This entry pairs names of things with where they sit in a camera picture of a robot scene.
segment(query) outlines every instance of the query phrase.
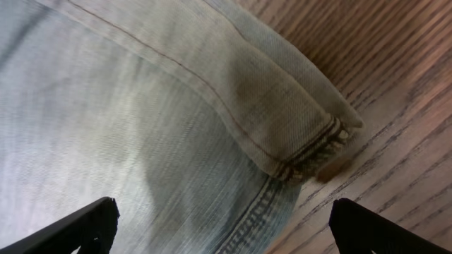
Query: wooden surface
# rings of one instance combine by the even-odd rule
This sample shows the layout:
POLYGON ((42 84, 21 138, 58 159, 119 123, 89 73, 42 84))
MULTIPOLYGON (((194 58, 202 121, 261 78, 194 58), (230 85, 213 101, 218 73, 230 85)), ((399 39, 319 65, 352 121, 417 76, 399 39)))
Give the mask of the wooden surface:
POLYGON ((237 2, 314 62, 367 124, 304 185, 268 253, 338 253, 327 222, 341 197, 452 250, 452 1, 237 2))

